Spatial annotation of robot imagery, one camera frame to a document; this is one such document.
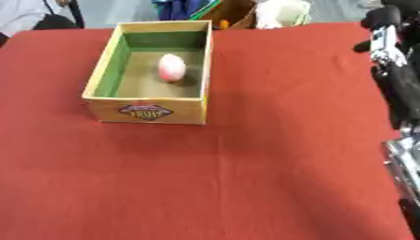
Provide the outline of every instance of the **human hand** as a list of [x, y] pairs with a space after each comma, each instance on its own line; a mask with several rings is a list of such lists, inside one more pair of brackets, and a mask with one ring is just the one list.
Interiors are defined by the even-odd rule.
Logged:
[[71, 0], [55, 0], [55, 1], [60, 7], [65, 7], [71, 2]]

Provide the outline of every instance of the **gray floor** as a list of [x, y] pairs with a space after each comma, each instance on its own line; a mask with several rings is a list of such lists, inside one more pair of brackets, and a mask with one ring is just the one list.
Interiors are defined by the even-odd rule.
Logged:
[[[307, 1], [312, 4], [311, 20], [315, 23], [356, 22], [366, 13], [365, 9], [358, 7], [358, 3], [367, 0]], [[79, 4], [88, 28], [157, 19], [151, 0], [79, 0]]]

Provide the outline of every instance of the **red table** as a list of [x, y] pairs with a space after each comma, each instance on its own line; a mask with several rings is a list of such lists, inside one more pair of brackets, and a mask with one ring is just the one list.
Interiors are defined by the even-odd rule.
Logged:
[[356, 24], [217, 32], [205, 127], [97, 122], [81, 93], [110, 33], [0, 50], [0, 239], [411, 239]]

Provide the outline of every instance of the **cardboard box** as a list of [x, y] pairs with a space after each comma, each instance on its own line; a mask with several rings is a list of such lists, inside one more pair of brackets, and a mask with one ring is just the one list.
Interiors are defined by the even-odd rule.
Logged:
[[204, 14], [201, 19], [211, 20], [217, 27], [219, 27], [220, 21], [226, 20], [231, 24], [229, 29], [254, 28], [255, 9], [256, 4], [251, 0], [223, 0]]
[[[205, 124], [212, 24], [209, 21], [120, 23], [82, 98], [100, 121]], [[186, 77], [166, 83], [158, 60], [176, 54]]]

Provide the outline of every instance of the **white ball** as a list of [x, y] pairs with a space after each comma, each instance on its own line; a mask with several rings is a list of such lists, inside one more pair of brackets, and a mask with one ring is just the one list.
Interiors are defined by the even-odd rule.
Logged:
[[173, 83], [184, 78], [187, 66], [181, 57], [173, 54], [165, 54], [158, 63], [160, 78], [168, 83]]

